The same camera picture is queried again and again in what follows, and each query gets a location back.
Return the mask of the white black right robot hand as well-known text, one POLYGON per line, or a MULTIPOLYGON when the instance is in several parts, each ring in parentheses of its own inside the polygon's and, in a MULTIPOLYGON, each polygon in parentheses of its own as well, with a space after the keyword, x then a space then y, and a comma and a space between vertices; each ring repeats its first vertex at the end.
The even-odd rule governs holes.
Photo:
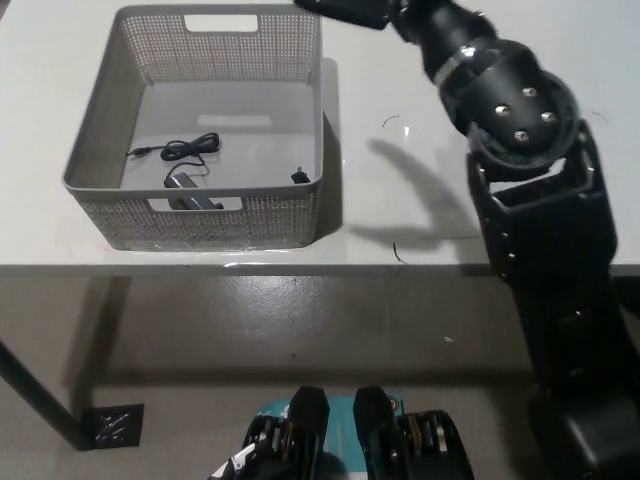
POLYGON ((399 6, 398 1, 386 0, 295 0, 294 4, 325 18, 373 30, 384 30, 399 6))

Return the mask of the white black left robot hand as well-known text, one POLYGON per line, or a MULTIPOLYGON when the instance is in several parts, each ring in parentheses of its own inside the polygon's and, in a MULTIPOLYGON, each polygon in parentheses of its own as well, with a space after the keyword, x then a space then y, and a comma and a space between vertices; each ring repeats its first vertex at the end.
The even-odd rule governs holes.
POLYGON ((217 470, 211 473, 208 480, 230 480, 240 476, 246 467, 256 458, 259 451, 257 443, 251 443, 242 450, 232 455, 217 470))

